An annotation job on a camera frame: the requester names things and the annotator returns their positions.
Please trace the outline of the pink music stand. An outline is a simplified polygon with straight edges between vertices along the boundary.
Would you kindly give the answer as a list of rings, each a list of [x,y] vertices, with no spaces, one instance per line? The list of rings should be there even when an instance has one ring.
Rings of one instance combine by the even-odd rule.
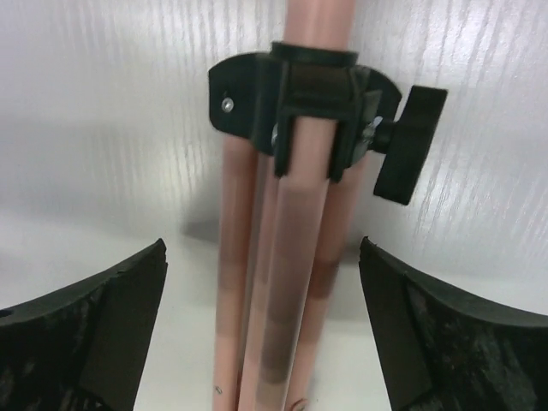
[[[283,38],[208,73],[224,135],[212,406],[302,410],[364,175],[407,205],[447,93],[395,83],[348,49],[352,1],[291,1]]]

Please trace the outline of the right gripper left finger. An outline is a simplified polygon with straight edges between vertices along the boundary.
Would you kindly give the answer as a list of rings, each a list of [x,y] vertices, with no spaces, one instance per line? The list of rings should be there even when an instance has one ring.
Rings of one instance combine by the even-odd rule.
[[[3,410],[132,410],[168,264],[163,240],[1,311]]]

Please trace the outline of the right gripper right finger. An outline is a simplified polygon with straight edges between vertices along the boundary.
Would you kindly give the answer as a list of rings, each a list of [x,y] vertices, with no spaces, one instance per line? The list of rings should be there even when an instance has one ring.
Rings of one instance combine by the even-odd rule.
[[[360,281],[393,410],[545,410],[547,317],[471,294],[364,238]]]

